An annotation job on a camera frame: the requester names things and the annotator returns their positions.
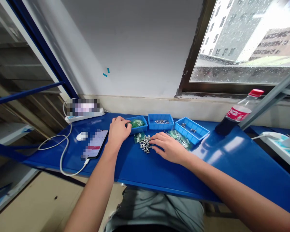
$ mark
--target bottle label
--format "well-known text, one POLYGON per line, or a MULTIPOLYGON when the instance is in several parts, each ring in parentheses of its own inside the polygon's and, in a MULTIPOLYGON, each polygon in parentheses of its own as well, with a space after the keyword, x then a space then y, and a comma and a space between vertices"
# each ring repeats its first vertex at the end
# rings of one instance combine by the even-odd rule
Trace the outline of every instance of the bottle label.
POLYGON ((234 109, 233 107, 227 113, 227 116, 236 121, 244 120, 250 113, 241 112, 239 110, 234 109))

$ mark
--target charging cable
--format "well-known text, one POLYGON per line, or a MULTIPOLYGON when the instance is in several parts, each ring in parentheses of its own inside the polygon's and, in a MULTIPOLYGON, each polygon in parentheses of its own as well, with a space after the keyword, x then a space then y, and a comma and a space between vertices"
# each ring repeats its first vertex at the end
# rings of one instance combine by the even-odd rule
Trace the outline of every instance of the charging cable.
POLYGON ((75 175, 77 175, 77 174, 79 174, 81 171, 83 171, 83 169, 86 167, 86 165, 89 163, 89 160, 90 159, 86 159, 86 161, 85 161, 85 163, 84 163, 84 166, 81 168, 81 170, 79 170, 77 173, 74 173, 74 174, 68 174, 68 173, 66 173, 66 172, 64 172, 63 170, 62 170, 62 160, 63 160, 63 156, 64 156, 64 153, 65 153, 65 151, 67 150, 67 148, 68 148, 68 145, 69 145, 69 139, 68 139, 68 137, 69 137, 69 135, 71 134, 71 132, 72 132, 72 122, 69 120, 69 117, 67 116, 67 114, 66 114, 66 112, 65 112, 65 110, 64 110, 64 104, 67 104, 67 101, 68 100, 66 100, 64 103, 63 103, 63 105, 62 105, 62 110, 63 110, 63 113, 64 113, 64 115, 67 117, 67 119, 68 119, 68 123, 70 124, 70 132, 69 132, 69 134, 68 135, 55 135, 55 136, 53 136, 53 137, 50 137, 50 138, 48 138, 47 140, 45 140, 39 147, 38 147, 38 150, 47 150, 47 149, 50 149, 50 148, 53 148, 53 147, 56 147, 56 146, 58 146, 60 143, 62 143, 63 141, 65 141, 65 140, 67 140, 67 144, 66 144, 66 146, 65 146, 65 148, 64 148, 64 150, 63 150, 63 152, 62 152, 62 154, 61 154, 61 157, 60 157, 60 164, 59 164, 59 167, 60 167, 60 171, 61 171, 61 173, 63 174, 63 175, 65 175, 65 176, 75 176, 75 175), (46 143, 48 140, 51 140, 52 138, 55 138, 55 137, 59 137, 59 136, 63 136, 64 137, 64 139, 61 141, 61 142, 59 142, 59 143, 57 143, 56 145, 54 145, 54 146, 51 146, 51 147, 48 147, 48 148, 42 148, 41 149, 41 146, 44 144, 44 143, 46 143))
POLYGON ((264 132, 266 134, 263 134, 263 135, 260 135, 260 136, 257 136, 257 137, 254 137, 254 138, 251 138, 252 140, 255 140, 255 139, 258 139, 258 138, 261 138, 261 137, 269 137, 270 139, 274 139, 274 140, 277 140, 277 139, 280 139, 281 138, 281 134, 279 133, 276 133, 276 132, 264 132))

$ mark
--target forearm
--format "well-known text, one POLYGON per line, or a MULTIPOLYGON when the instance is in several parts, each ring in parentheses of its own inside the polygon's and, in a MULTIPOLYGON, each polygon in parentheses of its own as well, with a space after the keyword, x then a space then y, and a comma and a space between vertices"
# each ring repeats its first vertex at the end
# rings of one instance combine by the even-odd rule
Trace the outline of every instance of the forearm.
POLYGON ((120 146, 107 143, 70 216, 65 232, 98 231, 111 194, 120 146))
POLYGON ((290 231, 290 213, 251 188, 191 153, 183 166, 217 194, 252 231, 290 231))

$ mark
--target plastic bottle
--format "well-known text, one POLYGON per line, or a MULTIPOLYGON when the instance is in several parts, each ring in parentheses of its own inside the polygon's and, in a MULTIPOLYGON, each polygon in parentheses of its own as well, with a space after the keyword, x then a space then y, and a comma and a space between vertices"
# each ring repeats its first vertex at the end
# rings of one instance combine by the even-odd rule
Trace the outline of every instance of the plastic bottle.
POLYGON ((257 98, 263 93, 263 90, 253 89, 245 99, 232 106, 221 123, 216 126, 216 133, 224 136, 228 135, 237 124, 251 113, 256 106, 257 98))

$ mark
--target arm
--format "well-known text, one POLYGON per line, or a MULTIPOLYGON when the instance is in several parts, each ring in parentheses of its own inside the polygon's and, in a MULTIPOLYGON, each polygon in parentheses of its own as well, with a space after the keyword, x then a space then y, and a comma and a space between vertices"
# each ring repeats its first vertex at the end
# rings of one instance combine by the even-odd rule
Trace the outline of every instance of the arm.
POLYGON ((131 132, 129 120, 118 116, 110 124, 109 140, 93 170, 68 222, 65 232, 95 232, 99 230, 114 183, 118 151, 131 132))
POLYGON ((178 163, 202 180, 252 231, 290 231, 290 213, 251 188, 188 152, 165 133, 154 135, 153 149, 164 159, 178 163))

